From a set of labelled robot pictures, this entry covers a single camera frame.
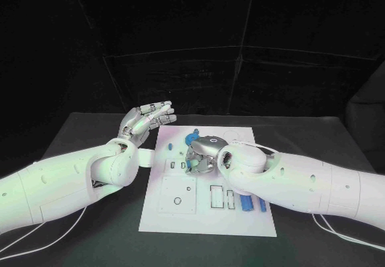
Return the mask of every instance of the dark gray table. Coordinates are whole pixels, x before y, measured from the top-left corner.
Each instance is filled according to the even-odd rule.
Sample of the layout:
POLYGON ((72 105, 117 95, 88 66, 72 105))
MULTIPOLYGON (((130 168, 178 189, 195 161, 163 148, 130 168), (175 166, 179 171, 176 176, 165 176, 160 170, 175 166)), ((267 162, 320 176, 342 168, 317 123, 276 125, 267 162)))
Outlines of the dark gray table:
MULTIPOLYGON (((124 114, 71 114, 45 158, 107 143, 117 136, 123 117, 124 114)), ((374 172, 335 117, 180 115, 173 125, 253 127, 257 143, 374 172)), ((143 148, 154 149, 157 132, 152 131, 143 148)), ((77 227, 52 247, 0 261, 0 266, 384 266, 385 252, 342 240, 317 227, 310 214, 276 205, 271 210, 277 238, 139 232, 149 173, 150 169, 140 168, 133 184, 88 207, 77 227)), ((49 244, 78 216, 79 212, 48 222, 2 256, 49 244)), ((378 228, 351 219, 329 218, 340 233, 385 245, 385 233, 378 228)), ((5 233, 0 248, 33 227, 5 233)))

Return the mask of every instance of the white paper sheet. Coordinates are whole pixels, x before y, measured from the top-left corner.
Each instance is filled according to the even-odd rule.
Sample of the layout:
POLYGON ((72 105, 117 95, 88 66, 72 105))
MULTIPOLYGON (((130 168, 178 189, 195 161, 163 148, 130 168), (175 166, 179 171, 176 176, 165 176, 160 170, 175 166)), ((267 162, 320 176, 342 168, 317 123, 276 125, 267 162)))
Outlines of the white paper sheet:
POLYGON ((268 203, 267 212, 261 212, 258 197, 253 195, 254 210, 242 211, 240 195, 228 192, 231 188, 218 170, 185 174, 185 137, 195 129, 199 136, 218 136, 228 142, 232 139, 255 142, 250 127, 160 126, 139 231, 277 237, 268 203))

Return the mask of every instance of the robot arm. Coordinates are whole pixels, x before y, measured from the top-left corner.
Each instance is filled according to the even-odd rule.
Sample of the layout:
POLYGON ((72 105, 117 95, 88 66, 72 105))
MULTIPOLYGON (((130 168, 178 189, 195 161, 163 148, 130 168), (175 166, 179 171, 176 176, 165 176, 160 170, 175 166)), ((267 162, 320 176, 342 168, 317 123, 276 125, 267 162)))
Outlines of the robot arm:
POLYGON ((240 195, 255 194, 290 210, 348 217, 385 230, 385 176, 241 141, 224 146, 215 164, 240 195))
POLYGON ((0 179, 0 233, 55 220, 127 186, 152 150, 139 149, 149 130, 176 121, 170 102, 133 108, 118 138, 105 145, 48 158, 0 179))

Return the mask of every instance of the cable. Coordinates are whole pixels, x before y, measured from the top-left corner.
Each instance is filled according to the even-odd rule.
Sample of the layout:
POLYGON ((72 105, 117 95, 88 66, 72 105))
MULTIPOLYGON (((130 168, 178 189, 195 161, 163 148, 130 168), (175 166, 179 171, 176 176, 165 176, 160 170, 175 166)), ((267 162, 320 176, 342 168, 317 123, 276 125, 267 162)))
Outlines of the cable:
POLYGON ((12 246, 15 245, 26 236, 29 236, 43 225, 45 223, 42 223, 25 236, 22 236, 13 243, 10 243, 2 250, 0 253, 12 246))
POLYGON ((316 224, 319 225, 319 227, 320 227, 325 231, 333 233, 335 235, 338 235, 342 239, 345 239, 345 240, 349 241, 349 242, 358 243, 358 244, 365 245, 365 246, 371 246, 371 247, 374 247, 374 248, 377 248, 377 249, 385 251, 385 247, 378 246, 378 245, 374 245, 374 244, 371 244, 371 243, 366 243, 365 241, 362 241, 362 240, 359 240, 359 239, 356 239, 356 238, 352 238, 352 237, 349 237, 349 236, 346 236, 346 235, 338 233, 338 232, 335 231, 333 227, 330 226, 329 222, 326 221, 326 218, 323 217, 322 214, 320 214, 320 216, 322 216, 322 218, 323 218, 323 220, 325 220, 325 222, 326 222, 329 228, 332 229, 332 231, 330 231, 329 229, 326 229, 326 228, 319 224, 319 222, 317 222, 317 220, 316 220, 316 217, 315 217, 315 214, 312 214, 312 216, 313 216, 313 219, 315 219, 316 224))
POLYGON ((29 253, 33 253, 33 252, 36 252, 36 251, 39 251, 39 250, 42 250, 42 249, 46 249, 46 248, 48 248, 49 246, 52 246, 56 242, 59 242, 59 240, 67 236, 67 234, 69 233, 69 231, 71 231, 72 228, 75 227, 75 225, 77 225, 77 223, 78 223, 78 221, 79 221, 79 219, 81 219, 81 217, 82 217, 82 214, 81 214, 79 218, 77 219, 75 224, 71 226, 71 228, 68 229, 68 231, 65 232, 65 234, 56 239, 56 241, 54 241, 49 245, 43 246, 43 247, 39 248, 39 249, 33 249, 33 250, 30 250, 30 251, 28 251, 28 252, 23 252, 23 253, 10 255, 10 256, 7 256, 7 257, 3 257, 3 258, 0 258, 0 260, 5 260, 5 259, 9 259, 9 258, 22 256, 22 255, 26 255, 26 254, 29 254, 29 253))

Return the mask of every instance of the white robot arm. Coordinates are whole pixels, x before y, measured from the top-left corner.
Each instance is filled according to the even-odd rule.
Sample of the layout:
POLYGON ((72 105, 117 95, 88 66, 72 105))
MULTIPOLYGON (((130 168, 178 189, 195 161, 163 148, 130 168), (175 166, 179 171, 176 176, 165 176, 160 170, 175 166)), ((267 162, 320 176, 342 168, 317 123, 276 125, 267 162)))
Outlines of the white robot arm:
POLYGON ((55 220, 127 186, 153 150, 139 149, 149 130, 176 121, 172 102, 133 108, 118 138, 105 145, 48 158, 0 179, 0 233, 55 220))
MULTIPOLYGON (((208 140, 219 137, 201 137, 191 151, 214 159, 209 168, 216 164, 238 194, 254 194, 290 210, 343 216, 385 230, 385 176, 237 140, 212 149, 218 142, 211 145, 208 140)), ((192 169, 205 170, 206 165, 201 161, 192 169)))

